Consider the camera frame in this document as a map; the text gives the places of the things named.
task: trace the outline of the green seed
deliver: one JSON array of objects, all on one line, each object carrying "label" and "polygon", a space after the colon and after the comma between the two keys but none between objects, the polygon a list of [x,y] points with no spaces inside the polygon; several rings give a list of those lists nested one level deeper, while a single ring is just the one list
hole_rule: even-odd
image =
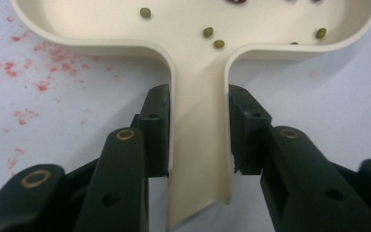
[{"label": "green seed", "polygon": [[223,48],[225,46],[225,42],[224,41],[215,41],[214,42],[214,47],[215,48]]},{"label": "green seed", "polygon": [[207,27],[207,28],[204,29],[204,31],[203,31],[203,36],[204,36],[205,38],[208,38],[208,37],[212,36],[213,33],[214,33],[214,29],[213,29],[213,27]]},{"label": "green seed", "polygon": [[149,18],[152,16],[152,12],[148,8],[140,9],[140,15],[144,18]]},{"label": "green seed", "polygon": [[327,34],[326,28],[321,28],[316,32],[316,39],[322,39]]}]

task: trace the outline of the white table surface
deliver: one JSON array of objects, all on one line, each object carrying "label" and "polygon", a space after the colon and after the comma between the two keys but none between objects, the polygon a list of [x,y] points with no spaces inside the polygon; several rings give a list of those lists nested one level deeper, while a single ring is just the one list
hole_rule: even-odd
[{"label": "white table surface", "polygon": [[[239,61],[230,82],[248,89],[274,126],[298,128],[325,156],[357,170],[371,159],[371,29],[357,43],[307,61]],[[0,1],[0,188],[20,170],[66,172],[97,158],[130,124],[150,88],[169,83],[160,62],[87,57],[48,43]],[[164,179],[151,180],[150,231],[163,231]],[[214,204],[176,231],[273,231],[258,177],[236,175],[229,206]]]}]

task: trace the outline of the metal rivet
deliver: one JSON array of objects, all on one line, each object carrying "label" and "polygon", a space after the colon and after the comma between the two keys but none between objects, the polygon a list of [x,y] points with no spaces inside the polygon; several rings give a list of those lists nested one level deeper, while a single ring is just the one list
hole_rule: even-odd
[{"label": "metal rivet", "polygon": [[[32,177],[35,177],[38,175],[43,175],[43,177],[39,179],[38,181],[30,180]],[[36,170],[34,172],[29,173],[27,176],[25,176],[20,182],[20,184],[26,189],[31,189],[31,188],[38,187],[41,184],[45,183],[47,180],[49,180],[51,176],[52,176],[52,173],[50,173],[47,170],[43,170],[43,169]]]},{"label": "metal rivet", "polygon": [[286,137],[286,138],[299,138],[300,135],[294,131],[294,130],[290,130],[290,129],[284,129],[284,130],[280,130],[279,131],[279,134],[281,134],[283,137]]},{"label": "metal rivet", "polygon": [[133,130],[121,130],[116,134],[117,139],[119,140],[128,140],[135,136]]}]

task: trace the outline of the hole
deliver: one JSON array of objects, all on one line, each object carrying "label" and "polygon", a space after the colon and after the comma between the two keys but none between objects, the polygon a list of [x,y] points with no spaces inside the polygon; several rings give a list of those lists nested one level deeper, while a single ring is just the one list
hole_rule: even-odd
[{"label": "hole", "polygon": [[26,189],[38,187],[49,180],[51,175],[52,174],[47,170],[36,170],[25,176],[20,184]]},{"label": "hole", "polygon": [[158,114],[150,114],[149,115],[149,118],[151,118],[151,119],[157,119],[158,118]]},{"label": "hole", "polygon": [[122,199],[122,196],[120,192],[116,192],[116,191],[108,192],[107,194],[104,195],[102,199],[103,206],[105,207],[115,206],[120,202],[121,199]]},{"label": "hole", "polygon": [[117,139],[120,140],[128,140],[135,136],[135,132],[133,130],[121,130],[116,134]]},{"label": "hole", "polygon": [[287,138],[298,138],[300,135],[294,131],[294,130],[289,130],[289,129],[284,129],[279,132],[282,136],[287,137]]},{"label": "hole", "polygon": [[331,188],[327,190],[325,192],[325,196],[335,201],[341,201],[344,198],[343,194],[338,189],[335,189],[335,188]]}]

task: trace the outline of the cream plastic tray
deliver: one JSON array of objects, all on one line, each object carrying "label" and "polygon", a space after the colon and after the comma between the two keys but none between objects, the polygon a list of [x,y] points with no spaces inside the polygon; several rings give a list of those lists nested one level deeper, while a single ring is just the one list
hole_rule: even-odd
[{"label": "cream plastic tray", "polygon": [[[230,202],[228,72],[237,59],[307,59],[371,25],[371,0],[12,0],[34,32],[87,55],[155,57],[170,69],[167,229]],[[140,16],[149,8],[151,18]],[[210,38],[202,32],[214,28]],[[318,40],[316,31],[327,28]],[[225,46],[214,48],[214,41]]]}]

